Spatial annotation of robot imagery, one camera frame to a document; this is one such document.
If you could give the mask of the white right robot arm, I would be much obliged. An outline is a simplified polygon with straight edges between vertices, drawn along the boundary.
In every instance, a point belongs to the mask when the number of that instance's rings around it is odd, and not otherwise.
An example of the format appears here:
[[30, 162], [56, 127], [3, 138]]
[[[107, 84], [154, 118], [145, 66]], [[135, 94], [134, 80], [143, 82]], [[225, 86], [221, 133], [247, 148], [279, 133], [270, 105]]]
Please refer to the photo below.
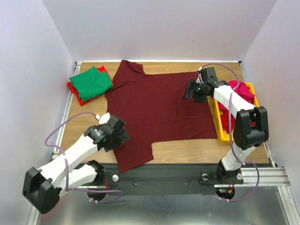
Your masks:
[[212, 97], [228, 110], [229, 120], [235, 118], [234, 126], [229, 126], [231, 148], [219, 161], [216, 170], [216, 179], [226, 183], [239, 176], [248, 155], [268, 140], [268, 114], [265, 107], [247, 102], [228, 82], [218, 80], [212, 63], [198, 69], [198, 78], [188, 81], [183, 96], [195, 102], [206, 102], [207, 97]]

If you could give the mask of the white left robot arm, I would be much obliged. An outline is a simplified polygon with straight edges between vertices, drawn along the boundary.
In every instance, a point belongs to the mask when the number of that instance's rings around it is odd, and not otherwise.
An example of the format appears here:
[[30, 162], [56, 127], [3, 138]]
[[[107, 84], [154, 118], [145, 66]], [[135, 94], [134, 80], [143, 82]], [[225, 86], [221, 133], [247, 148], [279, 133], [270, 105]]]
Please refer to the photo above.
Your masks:
[[110, 151], [130, 137], [125, 122], [109, 113], [96, 115], [99, 124], [87, 128], [66, 151], [48, 164], [30, 168], [24, 177], [22, 195], [41, 213], [50, 212], [67, 192], [83, 184], [107, 181], [105, 168], [96, 160], [77, 166], [88, 156], [104, 149]]

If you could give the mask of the maroon t shirt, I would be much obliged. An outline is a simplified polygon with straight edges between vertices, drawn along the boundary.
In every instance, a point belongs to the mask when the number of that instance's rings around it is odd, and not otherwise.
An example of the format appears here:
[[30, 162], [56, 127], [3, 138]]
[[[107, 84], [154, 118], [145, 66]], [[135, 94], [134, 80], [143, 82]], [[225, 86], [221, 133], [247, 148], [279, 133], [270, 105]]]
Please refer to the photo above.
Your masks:
[[108, 112], [124, 120], [130, 137], [113, 150], [122, 173], [151, 161], [153, 143], [217, 137], [209, 104], [183, 98], [188, 81], [197, 77], [148, 75], [141, 64], [120, 63], [105, 97]]

